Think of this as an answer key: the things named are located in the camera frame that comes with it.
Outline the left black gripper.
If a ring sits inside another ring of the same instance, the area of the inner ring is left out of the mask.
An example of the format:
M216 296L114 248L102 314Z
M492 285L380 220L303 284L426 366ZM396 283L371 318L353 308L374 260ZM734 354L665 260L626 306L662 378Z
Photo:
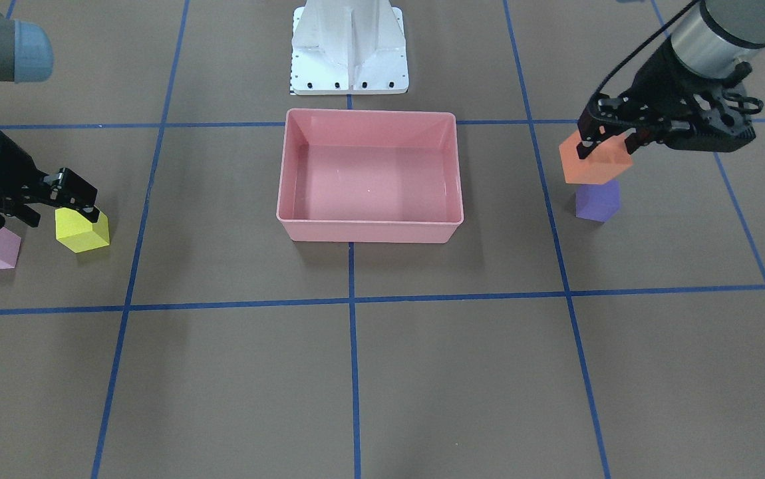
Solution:
M688 70L665 41L646 60L628 90L593 96L577 121L577 155L586 160L602 143L624 136L634 154L651 143L674 150L734 152L756 139L752 117L762 100L747 95L742 80L752 73L747 61L735 64L725 79L708 79Z

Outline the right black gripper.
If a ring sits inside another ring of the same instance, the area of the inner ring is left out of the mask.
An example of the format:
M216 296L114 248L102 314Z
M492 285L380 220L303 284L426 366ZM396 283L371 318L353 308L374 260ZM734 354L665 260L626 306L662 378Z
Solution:
M97 194L90 182L69 168L46 176L32 157L0 130L0 230L6 218L17 218L30 228L39 227L41 216L29 207L39 195L44 204L74 210L96 224L100 217Z

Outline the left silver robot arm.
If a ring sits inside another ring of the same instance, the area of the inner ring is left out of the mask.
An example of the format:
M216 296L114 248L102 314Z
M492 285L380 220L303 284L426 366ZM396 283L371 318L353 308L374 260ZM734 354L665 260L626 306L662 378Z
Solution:
M765 49L765 1L692 1L650 40L663 33L627 90L611 97L599 86L587 101L577 122L580 160L617 136L627 154L651 143L734 152L756 139L752 117L764 103L742 82Z

